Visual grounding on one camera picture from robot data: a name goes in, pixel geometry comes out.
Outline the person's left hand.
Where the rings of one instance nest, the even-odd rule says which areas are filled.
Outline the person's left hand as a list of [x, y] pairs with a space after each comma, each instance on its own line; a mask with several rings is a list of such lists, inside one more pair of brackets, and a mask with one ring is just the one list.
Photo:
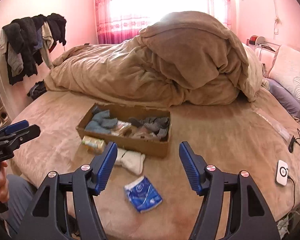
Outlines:
[[0, 202], [6, 203], [9, 200], [9, 181], [7, 180], [7, 161], [3, 161], [0, 164]]

